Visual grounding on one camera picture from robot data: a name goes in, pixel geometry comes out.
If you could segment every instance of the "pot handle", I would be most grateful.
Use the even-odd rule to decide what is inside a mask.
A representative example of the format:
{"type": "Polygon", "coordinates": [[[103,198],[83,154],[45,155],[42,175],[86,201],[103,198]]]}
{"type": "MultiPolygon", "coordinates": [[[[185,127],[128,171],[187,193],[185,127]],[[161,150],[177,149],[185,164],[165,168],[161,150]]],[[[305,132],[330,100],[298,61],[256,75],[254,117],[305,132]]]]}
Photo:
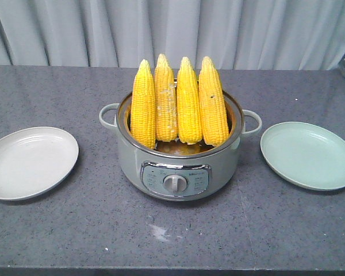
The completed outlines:
{"type": "Polygon", "coordinates": [[[241,136],[243,138],[246,138],[246,137],[249,137],[251,135],[255,135],[258,132],[260,132],[260,130],[262,129],[262,119],[260,118],[260,116],[253,111],[245,110],[245,109],[243,110],[243,113],[244,113],[244,116],[252,117],[254,120],[256,120],[258,123],[258,127],[256,127],[255,129],[253,129],[251,131],[246,131],[246,122],[244,122],[243,133],[241,134],[241,136]]]}
{"type": "Polygon", "coordinates": [[[105,128],[114,130],[117,129],[117,125],[116,125],[116,115],[114,117],[114,124],[110,124],[109,122],[106,122],[103,118],[103,116],[105,115],[106,112],[110,111],[110,110],[116,110],[119,107],[119,103],[111,103],[110,105],[106,105],[104,106],[101,111],[98,114],[98,119],[99,122],[101,123],[101,125],[103,125],[105,128]]]}

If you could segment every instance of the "silver knob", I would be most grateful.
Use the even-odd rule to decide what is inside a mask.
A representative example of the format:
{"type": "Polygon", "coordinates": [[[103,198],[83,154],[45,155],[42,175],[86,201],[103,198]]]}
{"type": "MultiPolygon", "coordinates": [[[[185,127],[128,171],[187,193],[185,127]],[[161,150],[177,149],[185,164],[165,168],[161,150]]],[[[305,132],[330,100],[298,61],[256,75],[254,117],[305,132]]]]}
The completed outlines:
{"type": "Polygon", "coordinates": [[[181,175],[171,174],[165,177],[163,186],[171,193],[180,193],[186,189],[187,181],[181,175]]]}

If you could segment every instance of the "white plate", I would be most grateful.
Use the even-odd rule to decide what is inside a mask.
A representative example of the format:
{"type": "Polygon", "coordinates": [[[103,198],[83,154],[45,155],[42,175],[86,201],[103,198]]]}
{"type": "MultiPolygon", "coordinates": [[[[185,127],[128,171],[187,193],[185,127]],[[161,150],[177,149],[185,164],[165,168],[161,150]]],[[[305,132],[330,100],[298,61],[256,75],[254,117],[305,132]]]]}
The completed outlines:
{"type": "Polygon", "coordinates": [[[267,129],[260,149],[285,180],[311,190],[345,187],[345,141],[317,125],[283,122],[267,129]]]}
{"type": "Polygon", "coordinates": [[[55,187],[78,153],[75,138],[58,128],[28,128],[1,138],[0,200],[24,200],[55,187]]]}

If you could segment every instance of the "granite surface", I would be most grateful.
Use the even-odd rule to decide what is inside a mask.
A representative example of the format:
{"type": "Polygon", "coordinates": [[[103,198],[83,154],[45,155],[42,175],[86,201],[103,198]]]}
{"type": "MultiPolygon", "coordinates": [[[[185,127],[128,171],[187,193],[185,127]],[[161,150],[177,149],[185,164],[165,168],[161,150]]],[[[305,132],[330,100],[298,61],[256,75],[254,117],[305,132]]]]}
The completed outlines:
{"type": "Polygon", "coordinates": [[[243,141],[229,183],[192,202],[137,190],[118,164],[115,135],[98,121],[103,106],[130,93],[135,73],[0,66],[0,138],[47,126],[79,144],[60,185],[30,200],[0,201],[0,275],[345,275],[345,188],[292,185],[259,148],[263,131],[284,121],[345,140],[338,71],[220,71],[224,90],[257,112],[263,129],[243,141]]]}

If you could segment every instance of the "curtain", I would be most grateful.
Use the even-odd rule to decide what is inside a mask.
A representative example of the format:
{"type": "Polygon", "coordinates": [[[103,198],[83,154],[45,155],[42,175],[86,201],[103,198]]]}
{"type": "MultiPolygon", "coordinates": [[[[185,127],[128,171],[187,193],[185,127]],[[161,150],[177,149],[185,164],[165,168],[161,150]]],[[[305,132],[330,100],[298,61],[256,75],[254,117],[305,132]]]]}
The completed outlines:
{"type": "Polygon", "coordinates": [[[329,70],[345,0],[0,0],[0,64],[329,70]]]}

